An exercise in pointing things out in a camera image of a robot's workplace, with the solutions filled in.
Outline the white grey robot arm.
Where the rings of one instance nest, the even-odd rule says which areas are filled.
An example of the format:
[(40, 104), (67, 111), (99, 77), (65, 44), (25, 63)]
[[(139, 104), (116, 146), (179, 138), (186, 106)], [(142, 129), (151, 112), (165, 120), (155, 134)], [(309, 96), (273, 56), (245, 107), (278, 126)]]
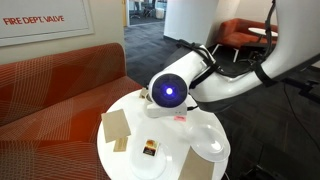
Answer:
[(320, 0), (274, 0), (278, 39), (275, 47), (252, 63), (223, 63), (198, 43), (179, 42), (148, 90), (160, 107), (175, 108), (192, 97), (198, 107), (219, 112), (290, 73), (320, 60)]

